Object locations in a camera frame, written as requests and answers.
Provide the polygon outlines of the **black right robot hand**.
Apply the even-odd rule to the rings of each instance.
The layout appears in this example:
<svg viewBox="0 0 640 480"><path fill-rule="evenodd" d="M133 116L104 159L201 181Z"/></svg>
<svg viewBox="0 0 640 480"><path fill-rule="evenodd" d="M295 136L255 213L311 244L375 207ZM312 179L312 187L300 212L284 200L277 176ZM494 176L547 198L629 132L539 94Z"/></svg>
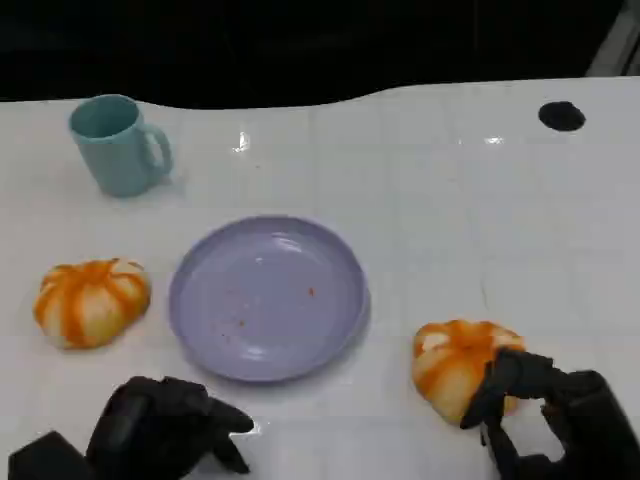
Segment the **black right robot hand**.
<svg viewBox="0 0 640 480"><path fill-rule="evenodd" d="M541 413L563 446L561 459L519 455L501 425L508 396L544 401ZM549 357L501 348L460 422L463 430L476 426L502 479L639 477L639 441L608 382L593 370L566 373Z"/></svg>

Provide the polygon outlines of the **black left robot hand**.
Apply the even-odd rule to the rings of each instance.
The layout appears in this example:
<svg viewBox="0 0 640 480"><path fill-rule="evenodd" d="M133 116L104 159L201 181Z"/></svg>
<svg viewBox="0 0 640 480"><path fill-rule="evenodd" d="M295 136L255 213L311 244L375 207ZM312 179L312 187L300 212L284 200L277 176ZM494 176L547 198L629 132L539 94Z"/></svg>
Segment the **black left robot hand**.
<svg viewBox="0 0 640 480"><path fill-rule="evenodd" d="M201 384L135 376L109 398L85 458L99 479L182 479L207 456L245 475L249 465L230 436L253 428Z"/></svg>

